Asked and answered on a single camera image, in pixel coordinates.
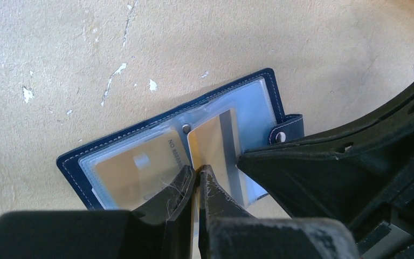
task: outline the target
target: gold card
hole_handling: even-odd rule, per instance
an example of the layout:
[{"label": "gold card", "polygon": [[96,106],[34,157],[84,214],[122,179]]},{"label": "gold card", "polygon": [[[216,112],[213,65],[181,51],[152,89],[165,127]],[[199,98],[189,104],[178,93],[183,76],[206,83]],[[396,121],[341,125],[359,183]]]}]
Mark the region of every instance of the gold card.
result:
[{"label": "gold card", "polygon": [[193,129],[188,145],[193,168],[211,165],[221,187],[237,203],[246,205],[245,178],[236,167],[240,155],[236,110],[232,108]]},{"label": "gold card", "polygon": [[133,210],[169,185],[189,164],[180,136],[171,129],[98,163],[95,170],[118,207]]}]

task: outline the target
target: metal rivet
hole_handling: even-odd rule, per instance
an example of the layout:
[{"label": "metal rivet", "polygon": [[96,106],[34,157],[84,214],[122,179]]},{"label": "metal rivet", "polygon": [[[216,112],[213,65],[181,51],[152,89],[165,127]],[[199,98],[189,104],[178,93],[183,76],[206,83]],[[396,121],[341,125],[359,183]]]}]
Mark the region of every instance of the metal rivet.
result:
[{"label": "metal rivet", "polygon": [[183,133],[188,134],[191,131],[191,126],[188,124],[183,124],[182,130],[183,130]]},{"label": "metal rivet", "polygon": [[275,135],[275,141],[277,143],[285,142],[285,140],[286,140],[285,132],[279,132],[279,133],[277,133],[277,135]]}]

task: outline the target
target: card holder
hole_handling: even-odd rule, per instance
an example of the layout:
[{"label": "card holder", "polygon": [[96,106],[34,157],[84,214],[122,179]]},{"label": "card holder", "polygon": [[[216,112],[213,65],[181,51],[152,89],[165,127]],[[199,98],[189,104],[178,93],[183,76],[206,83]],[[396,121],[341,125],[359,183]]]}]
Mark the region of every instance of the card holder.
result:
[{"label": "card holder", "polygon": [[[132,210],[166,187],[184,165],[192,164],[188,133],[229,110],[237,120],[239,153],[268,145],[272,134],[288,128],[281,125],[295,121],[294,115],[284,113],[273,70],[263,69],[67,152],[57,159],[57,166],[88,209]],[[301,129],[303,135],[301,119],[292,125],[298,126],[288,135],[301,135]],[[232,197],[246,207],[266,191],[239,174],[243,191]],[[220,184],[237,186],[231,180]]]}]

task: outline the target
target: wallet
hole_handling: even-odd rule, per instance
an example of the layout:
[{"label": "wallet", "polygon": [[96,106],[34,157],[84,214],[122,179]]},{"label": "wallet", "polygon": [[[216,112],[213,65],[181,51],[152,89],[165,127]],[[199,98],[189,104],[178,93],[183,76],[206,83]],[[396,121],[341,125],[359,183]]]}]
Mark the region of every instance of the wallet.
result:
[{"label": "wallet", "polygon": [[238,157],[303,136],[302,115],[284,113],[267,68],[69,151],[57,166],[88,209],[134,210],[171,186],[185,165],[205,163],[247,207],[267,192],[240,171]]}]

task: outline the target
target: beige surface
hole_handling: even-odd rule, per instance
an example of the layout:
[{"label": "beige surface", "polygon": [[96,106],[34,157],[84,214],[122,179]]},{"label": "beige surface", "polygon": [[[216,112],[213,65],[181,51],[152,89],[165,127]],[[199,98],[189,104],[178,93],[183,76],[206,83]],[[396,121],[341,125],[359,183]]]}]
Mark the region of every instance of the beige surface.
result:
[{"label": "beige surface", "polygon": [[263,67],[307,134],[414,80],[414,0],[128,4],[0,1],[0,214],[84,208],[58,155]]}]

